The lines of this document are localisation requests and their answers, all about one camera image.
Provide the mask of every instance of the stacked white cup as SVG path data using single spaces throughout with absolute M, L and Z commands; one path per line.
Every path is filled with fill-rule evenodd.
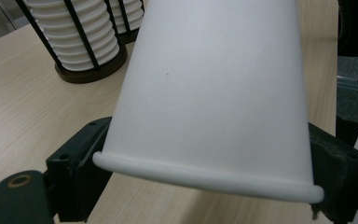
M 119 34 L 124 34 L 127 31 L 121 8 L 118 0 L 109 0 L 112 13 L 115 18 L 117 31 Z M 124 8 L 126 9 L 127 20 L 131 30 L 141 27 L 144 11 L 142 10 L 142 2 L 140 0 L 123 0 Z
M 70 71 L 92 69 L 91 58 L 62 0 L 24 0 L 62 66 Z M 119 51 L 115 30 L 103 0 L 72 0 L 99 65 Z

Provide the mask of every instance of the brass screw hole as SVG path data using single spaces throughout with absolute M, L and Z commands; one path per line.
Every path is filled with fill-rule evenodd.
M 31 181 L 30 175 L 19 175 L 11 179 L 7 186 L 11 189 L 22 187 Z

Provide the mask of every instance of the light wood tabletop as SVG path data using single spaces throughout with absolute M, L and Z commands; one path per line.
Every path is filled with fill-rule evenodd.
M 298 0 L 310 122 L 335 131 L 337 1 Z M 128 45 L 131 56 L 133 44 Z M 44 172 L 88 122 L 111 116 L 128 62 L 90 84 L 62 81 L 31 26 L 0 38 L 0 181 Z M 306 203 L 187 189 L 113 174 L 89 223 L 330 223 Z

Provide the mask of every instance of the wooden table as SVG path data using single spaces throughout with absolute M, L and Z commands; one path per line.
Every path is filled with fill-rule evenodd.
M 299 0 L 310 122 L 333 133 L 337 1 Z M 133 44 L 128 45 L 131 55 Z M 86 123 L 111 116 L 128 63 L 111 77 L 62 81 L 30 26 L 0 38 L 0 180 L 45 171 L 45 159 Z M 186 189 L 113 174 L 89 223 L 329 223 L 310 206 Z

